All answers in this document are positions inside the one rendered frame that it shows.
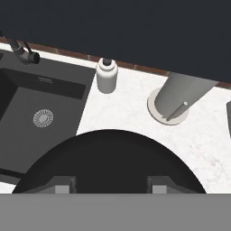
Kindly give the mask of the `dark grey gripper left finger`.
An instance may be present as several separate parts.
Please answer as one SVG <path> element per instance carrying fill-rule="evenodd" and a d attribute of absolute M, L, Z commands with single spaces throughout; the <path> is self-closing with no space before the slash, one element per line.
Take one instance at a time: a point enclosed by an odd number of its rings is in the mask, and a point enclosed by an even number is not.
<path fill-rule="evenodd" d="M 55 176 L 48 183 L 35 189 L 27 190 L 27 194 L 71 194 L 77 192 L 75 176 Z"/>

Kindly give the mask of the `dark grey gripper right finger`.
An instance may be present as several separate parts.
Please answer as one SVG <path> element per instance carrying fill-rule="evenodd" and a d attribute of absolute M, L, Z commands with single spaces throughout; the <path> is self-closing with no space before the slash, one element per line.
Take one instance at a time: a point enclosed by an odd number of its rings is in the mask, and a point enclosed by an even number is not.
<path fill-rule="evenodd" d="M 199 194 L 200 189 L 171 179 L 169 176 L 148 176 L 147 193 L 150 194 Z"/>

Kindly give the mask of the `black round blender lid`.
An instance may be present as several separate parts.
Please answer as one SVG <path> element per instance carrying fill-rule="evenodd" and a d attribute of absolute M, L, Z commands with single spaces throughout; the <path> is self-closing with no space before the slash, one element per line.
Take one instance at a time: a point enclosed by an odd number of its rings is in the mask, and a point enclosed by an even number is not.
<path fill-rule="evenodd" d="M 55 176 L 77 180 L 78 193 L 144 194 L 150 177 L 168 177 L 197 193 L 206 191 L 193 171 L 167 147 L 123 130 L 87 132 L 56 145 L 25 173 L 14 188 L 24 193 Z"/>

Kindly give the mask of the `dark grey kitchen sink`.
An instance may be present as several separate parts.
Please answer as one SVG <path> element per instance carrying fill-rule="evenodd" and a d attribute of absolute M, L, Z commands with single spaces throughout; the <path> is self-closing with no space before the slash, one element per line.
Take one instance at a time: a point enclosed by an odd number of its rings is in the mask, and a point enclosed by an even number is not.
<path fill-rule="evenodd" d="M 17 183 L 76 135 L 95 70 L 56 60 L 23 65 L 0 50 L 0 181 Z"/>

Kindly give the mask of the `dark grey flat object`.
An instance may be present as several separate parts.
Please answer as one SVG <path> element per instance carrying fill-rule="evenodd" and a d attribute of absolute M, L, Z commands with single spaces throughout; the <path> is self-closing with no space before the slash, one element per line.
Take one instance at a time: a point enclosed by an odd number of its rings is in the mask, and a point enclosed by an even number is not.
<path fill-rule="evenodd" d="M 231 101 L 226 103 L 226 115 L 227 115 L 228 131 L 231 138 Z"/>

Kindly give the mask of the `white soap dispenser bottle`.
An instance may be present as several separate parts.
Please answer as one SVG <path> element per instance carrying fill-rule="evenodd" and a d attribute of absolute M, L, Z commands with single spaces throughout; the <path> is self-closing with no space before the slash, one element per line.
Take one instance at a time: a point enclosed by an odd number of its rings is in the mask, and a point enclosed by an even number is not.
<path fill-rule="evenodd" d="M 116 89 L 118 66 L 114 60 L 101 58 L 96 67 L 97 88 L 101 93 L 110 94 Z"/>

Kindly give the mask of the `dark grey sink tap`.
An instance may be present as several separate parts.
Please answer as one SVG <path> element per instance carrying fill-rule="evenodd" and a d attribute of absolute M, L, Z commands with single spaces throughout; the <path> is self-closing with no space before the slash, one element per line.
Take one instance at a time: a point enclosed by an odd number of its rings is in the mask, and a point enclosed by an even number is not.
<path fill-rule="evenodd" d="M 34 52 L 31 50 L 27 42 L 24 42 L 23 44 L 26 47 L 26 50 L 24 47 L 17 42 L 15 39 L 6 39 L 8 44 L 11 46 L 11 49 L 17 59 L 23 64 L 23 65 L 30 65 L 30 64 L 38 64 L 40 62 L 40 54 L 38 52 Z"/>

